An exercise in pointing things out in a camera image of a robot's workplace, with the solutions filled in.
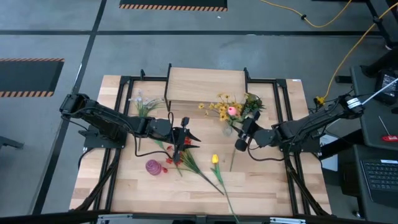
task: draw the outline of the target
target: yellow flower cluster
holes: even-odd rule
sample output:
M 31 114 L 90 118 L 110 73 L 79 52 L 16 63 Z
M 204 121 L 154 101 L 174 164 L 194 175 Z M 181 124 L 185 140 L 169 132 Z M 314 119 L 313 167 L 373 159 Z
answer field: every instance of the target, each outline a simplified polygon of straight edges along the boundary
M 242 104 L 237 103 L 235 100 L 229 101 L 231 96 L 225 95 L 222 93 L 217 94 L 217 98 L 221 99 L 221 102 L 214 104 L 210 103 L 208 107 L 205 107 L 205 104 L 200 103 L 198 105 L 199 109 L 205 108 L 205 116 L 209 115 L 208 110 L 212 110 L 214 112 L 217 112 L 220 115 L 220 121 L 227 121 L 230 119 L 230 115 L 227 113 L 229 107 L 234 107 L 236 109 L 236 117 L 240 117 L 240 114 L 242 113 Z

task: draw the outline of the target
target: yellow flower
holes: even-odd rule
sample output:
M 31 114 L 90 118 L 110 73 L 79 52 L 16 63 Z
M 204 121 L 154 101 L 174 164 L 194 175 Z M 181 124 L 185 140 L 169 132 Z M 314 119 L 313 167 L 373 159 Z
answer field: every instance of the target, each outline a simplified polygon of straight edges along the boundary
M 211 162 L 213 164 L 217 164 L 218 163 L 218 156 L 217 154 L 213 154 L 213 157 L 211 158 Z
M 220 114 L 220 121 L 226 121 L 228 119 L 226 114 Z

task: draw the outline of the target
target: yellow tulip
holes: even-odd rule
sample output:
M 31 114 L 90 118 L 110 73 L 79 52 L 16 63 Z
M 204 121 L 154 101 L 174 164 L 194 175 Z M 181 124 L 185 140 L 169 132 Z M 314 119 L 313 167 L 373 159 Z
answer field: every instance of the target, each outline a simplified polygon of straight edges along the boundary
M 211 158 L 211 162 L 213 164 L 217 164 L 218 163 L 218 156 L 217 154 L 213 154 L 213 157 Z

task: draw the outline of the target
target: orange and black hazard stripe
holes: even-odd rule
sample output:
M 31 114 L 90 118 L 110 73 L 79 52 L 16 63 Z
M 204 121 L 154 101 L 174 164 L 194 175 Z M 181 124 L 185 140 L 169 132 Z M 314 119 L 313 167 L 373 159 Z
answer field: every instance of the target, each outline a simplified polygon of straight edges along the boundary
M 0 58 L 0 62 L 64 62 L 63 58 Z
M 53 91 L 0 91 L 0 97 L 50 97 Z
M 119 8 L 214 12 L 228 10 L 227 0 L 121 0 Z
M 64 58 L 0 58 L 0 97 L 50 97 Z

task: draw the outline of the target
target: concrete floor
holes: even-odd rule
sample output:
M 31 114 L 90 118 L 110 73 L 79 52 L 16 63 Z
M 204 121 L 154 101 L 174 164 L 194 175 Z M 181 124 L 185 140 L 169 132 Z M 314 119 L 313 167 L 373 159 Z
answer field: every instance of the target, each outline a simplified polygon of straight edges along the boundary
M 2 1 L 0 31 L 91 30 L 100 2 Z M 119 9 L 118 2 L 107 1 L 99 30 L 315 30 L 298 15 L 258 0 L 229 0 L 228 12 L 134 11 Z M 283 0 L 279 4 L 306 13 L 316 24 L 329 21 L 344 6 L 342 2 L 311 0 Z M 387 9 L 384 1 L 374 1 L 374 5 L 378 13 Z M 371 23 L 367 7 L 354 3 L 341 19 L 324 30 L 366 30 Z M 387 29 L 393 30 L 396 25 L 389 15 L 386 18 Z M 72 89 L 88 38 L 88 35 L 0 35 L 0 58 L 65 58 L 53 97 L 0 98 L 0 135 L 25 142 L 22 151 L 8 147 L 1 149 L 0 217 L 31 212 L 61 121 L 58 108 Z M 165 75 L 168 63 L 176 67 L 228 70 L 247 67 L 252 77 L 302 79 L 308 105 L 312 107 L 312 98 L 325 93 L 335 68 L 358 38 L 97 35 L 80 92 L 96 98 L 103 75 L 138 75 L 140 69 L 144 69 L 147 75 Z M 371 63 L 384 53 L 383 40 L 369 37 L 355 50 L 339 74 L 349 75 L 351 66 Z M 330 98 L 349 90 L 350 85 L 334 83 Z M 344 135 L 358 128 L 358 121 L 344 121 L 336 123 L 330 131 Z M 71 125 L 67 131 L 44 213 L 68 210 L 83 145 L 83 137 L 77 130 Z M 325 175 L 325 178 L 328 183 L 327 179 L 333 177 Z M 338 217 L 353 218 L 351 211 L 356 209 L 355 200 L 342 195 L 340 188 L 333 184 L 328 184 L 327 189 L 333 213 Z

